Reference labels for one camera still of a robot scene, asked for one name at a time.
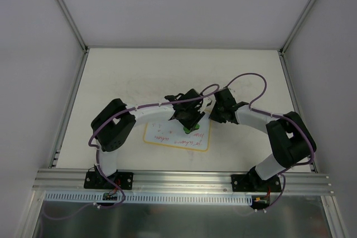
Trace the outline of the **aluminium mounting rail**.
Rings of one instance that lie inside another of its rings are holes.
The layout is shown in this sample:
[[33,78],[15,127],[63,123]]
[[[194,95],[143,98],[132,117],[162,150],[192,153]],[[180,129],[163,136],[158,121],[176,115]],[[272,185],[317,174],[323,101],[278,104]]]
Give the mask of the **aluminium mounting rail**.
[[[39,169],[33,190],[85,191],[86,169]],[[333,196],[336,191],[323,173],[287,172],[285,194]],[[133,171],[133,192],[152,193],[232,193],[230,172]]]

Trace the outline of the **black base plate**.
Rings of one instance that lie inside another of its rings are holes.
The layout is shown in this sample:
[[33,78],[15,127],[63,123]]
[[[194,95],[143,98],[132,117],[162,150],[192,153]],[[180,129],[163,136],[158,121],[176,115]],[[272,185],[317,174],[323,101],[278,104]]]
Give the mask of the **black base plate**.
[[249,177],[247,174],[232,174],[231,186],[233,192],[268,192],[280,193],[282,190],[278,176],[273,176],[268,180],[261,180],[260,177]]
[[[115,172],[108,176],[111,182],[114,182],[122,190],[131,190],[133,184],[132,172]],[[114,186],[108,182],[97,170],[87,171],[84,188],[90,190],[113,190]]]

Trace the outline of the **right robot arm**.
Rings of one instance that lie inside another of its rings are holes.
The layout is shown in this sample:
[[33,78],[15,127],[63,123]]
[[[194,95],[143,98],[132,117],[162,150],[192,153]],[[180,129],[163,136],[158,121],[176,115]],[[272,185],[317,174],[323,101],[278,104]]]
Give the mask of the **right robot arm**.
[[236,102],[228,88],[214,97],[211,120],[245,125],[268,135],[272,153],[238,182],[243,189],[262,191],[268,187],[269,179],[315,155],[316,143],[296,112],[278,115],[252,108],[244,101]]

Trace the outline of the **green bone-shaped eraser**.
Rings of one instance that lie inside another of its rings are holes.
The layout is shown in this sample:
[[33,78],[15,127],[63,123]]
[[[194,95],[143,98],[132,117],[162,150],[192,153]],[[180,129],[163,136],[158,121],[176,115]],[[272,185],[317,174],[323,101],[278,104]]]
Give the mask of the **green bone-shaped eraser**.
[[199,128],[200,128],[200,125],[199,125],[199,124],[196,124],[196,125],[195,125],[194,127],[192,127],[192,128],[186,128],[186,127],[184,127],[184,132],[185,132],[186,134],[190,134],[190,133],[192,133],[192,132],[198,130]]

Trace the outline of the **right aluminium frame post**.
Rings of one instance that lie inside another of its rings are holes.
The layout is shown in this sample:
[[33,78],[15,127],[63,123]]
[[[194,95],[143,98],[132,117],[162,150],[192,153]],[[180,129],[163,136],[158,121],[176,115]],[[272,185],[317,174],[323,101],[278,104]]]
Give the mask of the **right aluminium frame post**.
[[297,21],[295,22],[295,24],[293,25],[293,28],[291,29],[290,33],[288,34],[283,46],[280,48],[279,53],[284,56],[285,53],[287,52],[289,46],[291,45],[291,43],[293,42],[293,40],[295,39],[296,35],[298,34],[299,30],[301,29],[301,27],[303,26],[305,20],[307,19],[308,15],[310,14],[310,12],[312,11],[313,7],[315,6],[316,2],[318,0],[308,0],[302,10],[302,12],[300,13],[300,15],[298,16]]

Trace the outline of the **yellow framed small whiteboard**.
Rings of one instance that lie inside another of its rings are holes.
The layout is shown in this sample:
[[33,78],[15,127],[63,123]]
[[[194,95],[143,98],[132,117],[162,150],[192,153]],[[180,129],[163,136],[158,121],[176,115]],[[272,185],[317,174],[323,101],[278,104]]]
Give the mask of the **yellow framed small whiteboard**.
[[177,120],[147,123],[143,141],[170,148],[206,152],[210,145],[211,121],[205,114],[198,128],[187,134]]

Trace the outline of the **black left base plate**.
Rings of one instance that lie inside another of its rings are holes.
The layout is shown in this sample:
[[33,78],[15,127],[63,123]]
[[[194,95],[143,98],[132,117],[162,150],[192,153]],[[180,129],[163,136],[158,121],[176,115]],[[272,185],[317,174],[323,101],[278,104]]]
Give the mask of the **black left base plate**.
[[[108,176],[111,182],[114,182],[122,190],[131,190],[133,184],[132,172],[115,172]],[[114,186],[108,182],[97,170],[87,171],[84,188],[90,190],[113,190]]]

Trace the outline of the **aluminium frame post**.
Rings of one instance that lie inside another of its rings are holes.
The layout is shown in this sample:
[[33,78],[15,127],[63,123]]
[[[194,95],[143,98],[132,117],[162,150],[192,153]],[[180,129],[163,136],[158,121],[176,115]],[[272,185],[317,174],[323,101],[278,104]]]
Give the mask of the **aluminium frame post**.
[[55,2],[58,5],[61,13],[63,14],[63,16],[64,16],[69,28],[71,29],[81,50],[83,52],[87,52],[88,46],[86,45],[77,25],[69,11],[69,8],[68,8],[67,4],[65,3],[65,0],[55,0]]
[[284,56],[285,53],[287,52],[289,46],[291,45],[291,43],[293,42],[293,40],[295,39],[296,35],[298,34],[299,30],[301,29],[301,27],[303,26],[305,20],[307,19],[308,15],[310,14],[310,12],[312,11],[313,7],[315,6],[316,2],[318,0],[308,0],[302,10],[302,12],[300,13],[300,15],[298,16],[297,21],[295,22],[295,24],[293,25],[293,28],[291,29],[290,33],[288,34],[283,46],[280,48],[279,53]]

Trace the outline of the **left aluminium frame post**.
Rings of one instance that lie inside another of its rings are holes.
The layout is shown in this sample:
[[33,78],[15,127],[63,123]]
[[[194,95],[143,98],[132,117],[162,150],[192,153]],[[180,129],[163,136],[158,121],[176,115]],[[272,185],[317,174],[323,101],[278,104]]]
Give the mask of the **left aluminium frame post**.
[[68,8],[67,4],[65,3],[65,0],[55,0],[55,2],[58,5],[61,13],[63,14],[63,16],[64,16],[69,28],[71,29],[81,50],[83,52],[87,52],[88,46],[86,45],[77,25],[69,11],[69,8]]

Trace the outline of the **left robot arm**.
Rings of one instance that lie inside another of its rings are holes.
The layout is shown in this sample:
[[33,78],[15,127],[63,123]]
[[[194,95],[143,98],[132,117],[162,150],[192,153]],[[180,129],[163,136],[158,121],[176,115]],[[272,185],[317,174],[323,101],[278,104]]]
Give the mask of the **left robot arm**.
[[116,182],[117,150],[134,127],[160,120],[177,120],[189,134],[199,127],[205,113],[201,111],[204,96],[195,89],[167,95],[161,102],[128,107],[120,98],[112,100],[92,121],[93,135],[88,141],[96,148],[97,182],[111,188]]

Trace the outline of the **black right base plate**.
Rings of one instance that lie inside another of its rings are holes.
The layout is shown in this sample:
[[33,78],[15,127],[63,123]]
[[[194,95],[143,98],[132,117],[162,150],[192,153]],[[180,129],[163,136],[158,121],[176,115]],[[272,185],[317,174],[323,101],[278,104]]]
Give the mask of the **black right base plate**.
[[268,180],[261,180],[260,177],[249,177],[247,174],[232,174],[231,186],[233,192],[268,192],[280,193],[282,190],[278,176],[273,176]]

